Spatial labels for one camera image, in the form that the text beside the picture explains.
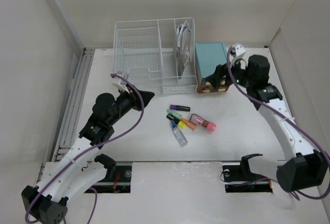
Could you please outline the orange highlighter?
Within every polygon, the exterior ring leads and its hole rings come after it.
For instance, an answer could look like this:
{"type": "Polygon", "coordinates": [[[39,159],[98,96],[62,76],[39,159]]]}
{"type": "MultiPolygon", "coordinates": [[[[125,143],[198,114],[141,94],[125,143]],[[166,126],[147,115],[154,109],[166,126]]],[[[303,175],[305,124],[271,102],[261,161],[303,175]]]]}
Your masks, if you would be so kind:
{"type": "Polygon", "coordinates": [[[193,122],[191,122],[191,121],[189,121],[189,120],[187,120],[187,119],[185,119],[185,118],[181,118],[181,121],[188,127],[188,128],[190,128],[191,130],[195,130],[196,129],[196,125],[193,123],[193,122]]]}

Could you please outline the pink capsule pencil case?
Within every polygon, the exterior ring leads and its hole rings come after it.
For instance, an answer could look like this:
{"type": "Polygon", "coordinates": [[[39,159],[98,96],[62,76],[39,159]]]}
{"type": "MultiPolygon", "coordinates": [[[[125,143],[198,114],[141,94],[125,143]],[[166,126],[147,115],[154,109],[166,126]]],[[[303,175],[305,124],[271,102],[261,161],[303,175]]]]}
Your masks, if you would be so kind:
{"type": "Polygon", "coordinates": [[[194,123],[195,125],[199,125],[202,128],[204,128],[208,132],[214,132],[217,129],[216,124],[213,122],[210,122],[203,117],[197,115],[197,114],[192,114],[190,117],[190,122],[194,123]]]}

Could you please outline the yellow highlighter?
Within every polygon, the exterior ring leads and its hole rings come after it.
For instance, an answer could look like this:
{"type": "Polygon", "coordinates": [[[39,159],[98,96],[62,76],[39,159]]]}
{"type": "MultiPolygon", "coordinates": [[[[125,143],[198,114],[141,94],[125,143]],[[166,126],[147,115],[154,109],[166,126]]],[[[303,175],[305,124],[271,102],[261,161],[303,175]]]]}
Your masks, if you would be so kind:
{"type": "Polygon", "coordinates": [[[183,123],[180,119],[171,114],[167,114],[167,119],[174,121],[174,123],[181,129],[184,129],[186,127],[185,123],[183,123]]]}

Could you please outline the green highlighter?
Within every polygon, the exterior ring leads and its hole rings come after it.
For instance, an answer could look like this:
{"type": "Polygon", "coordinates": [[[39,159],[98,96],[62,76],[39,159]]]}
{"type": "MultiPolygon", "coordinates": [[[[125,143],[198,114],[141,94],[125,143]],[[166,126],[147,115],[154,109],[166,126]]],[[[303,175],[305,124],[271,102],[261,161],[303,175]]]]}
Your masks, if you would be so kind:
{"type": "Polygon", "coordinates": [[[182,118],[182,115],[179,114],[178,112],[174,111],[174,110],[167,109],[167,113],[172,115],[173,117],[179,119],[179,120],[182,118]]]}

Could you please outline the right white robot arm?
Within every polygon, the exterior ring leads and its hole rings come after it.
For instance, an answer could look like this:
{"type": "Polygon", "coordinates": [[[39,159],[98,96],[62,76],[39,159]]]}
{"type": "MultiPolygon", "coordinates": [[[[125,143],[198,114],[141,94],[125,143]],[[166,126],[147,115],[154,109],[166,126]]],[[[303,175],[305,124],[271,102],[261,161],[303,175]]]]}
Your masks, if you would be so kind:
{"type": "Polygon", "coordinates": [[[329,168],[329,156],[296,125],[282,94],[269,83],[268,59],[252,55],[244,69],[241,61],[218,65],[206,81],[213,87],[219,87],[224,81],[226,86],[234,84],[246,89],[243,94],[267,121],[282,148],[285,162],[266,159],[258,154],[239,166],[240,176],[249,180],[260,174],[275,179],[286,192],[321,185],[329,168]]]}

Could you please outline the clear blue-cap bottle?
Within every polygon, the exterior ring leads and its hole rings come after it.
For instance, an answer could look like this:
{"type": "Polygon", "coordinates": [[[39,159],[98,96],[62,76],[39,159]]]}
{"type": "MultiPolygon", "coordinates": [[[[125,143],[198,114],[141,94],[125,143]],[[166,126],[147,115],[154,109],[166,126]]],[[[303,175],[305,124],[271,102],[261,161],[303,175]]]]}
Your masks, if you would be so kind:
{"type": "Polygon", "coordinates": [[[188,141],[186,139],[186,137],[184,136],[184,134],[182,133],[182,131],[180,130],[180,128],[177,126],[177,124],[174,121],[170,121],[170,125],[172,128],[172,132],[176,138],[176,140],[178,141],[179,145],[183,148],[188,144],[188,141]]]}

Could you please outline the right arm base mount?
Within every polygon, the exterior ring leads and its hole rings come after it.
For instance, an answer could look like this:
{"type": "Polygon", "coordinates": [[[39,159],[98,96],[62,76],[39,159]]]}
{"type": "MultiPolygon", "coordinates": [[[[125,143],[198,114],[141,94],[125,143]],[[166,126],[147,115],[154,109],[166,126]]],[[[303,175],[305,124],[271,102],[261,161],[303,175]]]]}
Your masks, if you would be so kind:
{"type": "Polygon", "coordinates": [[[222,165],[221,180],[225,183],[226,193],[273,193],[270,180],[249,172],[239,163],[222,165]]]}

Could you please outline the grey setup guide booklet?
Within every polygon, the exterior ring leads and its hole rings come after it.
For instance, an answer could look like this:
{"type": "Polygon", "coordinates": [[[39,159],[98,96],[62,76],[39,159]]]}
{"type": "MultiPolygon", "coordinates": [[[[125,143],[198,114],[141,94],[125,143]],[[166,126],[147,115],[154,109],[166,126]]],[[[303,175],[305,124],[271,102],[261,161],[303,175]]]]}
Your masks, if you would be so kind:
{"type": "Polygon", "coordinates": [[[184,73],[184,69],[190,61],[190,40],[191,40],[191,29],[185,28],[184,31],[180,32],[177,39],[177,67],[178,76],[181,77],[184,73]]]}

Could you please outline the aluminium rail frame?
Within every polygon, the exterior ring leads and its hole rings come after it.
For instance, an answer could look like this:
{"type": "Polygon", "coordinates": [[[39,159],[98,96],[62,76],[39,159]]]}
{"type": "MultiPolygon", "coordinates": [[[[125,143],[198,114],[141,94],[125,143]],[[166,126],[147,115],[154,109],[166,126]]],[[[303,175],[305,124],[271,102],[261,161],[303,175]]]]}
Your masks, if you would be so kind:
{"type": "Polygon", "coordinates": [[[83,49],[74,78],[70,81],[70,94],[63,117],[59,120],[59,130],[49,159],[51,162],[60,160],[64,151],[70,148],[75,140],[94,53],[95,49],[83,49]]]}

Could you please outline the teal wooden drawer box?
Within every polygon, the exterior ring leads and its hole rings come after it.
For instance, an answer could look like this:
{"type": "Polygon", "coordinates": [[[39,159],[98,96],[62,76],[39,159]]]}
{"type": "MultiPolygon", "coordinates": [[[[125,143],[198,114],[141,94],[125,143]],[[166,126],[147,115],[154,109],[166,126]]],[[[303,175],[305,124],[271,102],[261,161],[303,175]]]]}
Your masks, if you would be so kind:
{"type": "Polygon", "coordinates": [[[228,87],[225,86],[223,78],[218,87],[214,87],[206,78],[214,74],[218,65],[226,63],[226,45],[224,42],[206,42],[195,44],[195,69],[197,76],[197,92],[212,93],[226,92],[228,87]]]}

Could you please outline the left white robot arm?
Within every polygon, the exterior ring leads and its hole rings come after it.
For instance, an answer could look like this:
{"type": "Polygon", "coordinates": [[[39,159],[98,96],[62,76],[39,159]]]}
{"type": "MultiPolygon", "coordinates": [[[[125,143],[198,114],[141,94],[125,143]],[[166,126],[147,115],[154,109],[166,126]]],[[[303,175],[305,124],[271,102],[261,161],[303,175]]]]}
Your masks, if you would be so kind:
{"type": "Polygon", "coordinates": [[[61,223],[80,195],[100,180],[112,180],[116,162],[100,150],[106,142],[115,140],[113,125],[132,109],[143,113],[154,96],[131,85],[117,98],[100,94],[86,125],[54,170],[35,186],[23,189],[26,223],[31,223],[30,216],[33,223],[61,223]]]}

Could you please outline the purple highlighter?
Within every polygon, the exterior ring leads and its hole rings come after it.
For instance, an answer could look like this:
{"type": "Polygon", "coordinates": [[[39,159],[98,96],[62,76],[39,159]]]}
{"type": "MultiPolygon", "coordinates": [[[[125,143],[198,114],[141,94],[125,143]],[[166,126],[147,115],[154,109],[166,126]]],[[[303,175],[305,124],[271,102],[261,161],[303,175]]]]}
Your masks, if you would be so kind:
{"type": "Polygon", "coordinates": [[[181,105],[170,105],[171,110],[177,110],[177,111],[186,111],[190,112],[191,108],[188,106],[181,106],[181,105]]]}

